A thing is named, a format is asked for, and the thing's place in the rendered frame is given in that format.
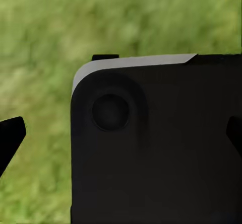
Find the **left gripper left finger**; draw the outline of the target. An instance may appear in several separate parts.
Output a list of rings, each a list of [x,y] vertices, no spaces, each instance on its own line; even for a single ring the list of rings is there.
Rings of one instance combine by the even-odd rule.
[[[0,122],[0,177],[26,136],[21,116]]]

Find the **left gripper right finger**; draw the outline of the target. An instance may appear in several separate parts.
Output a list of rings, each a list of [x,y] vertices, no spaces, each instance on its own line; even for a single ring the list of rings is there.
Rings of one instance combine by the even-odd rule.
[[[226,134],[242,157],[242,118],[231,116]]]

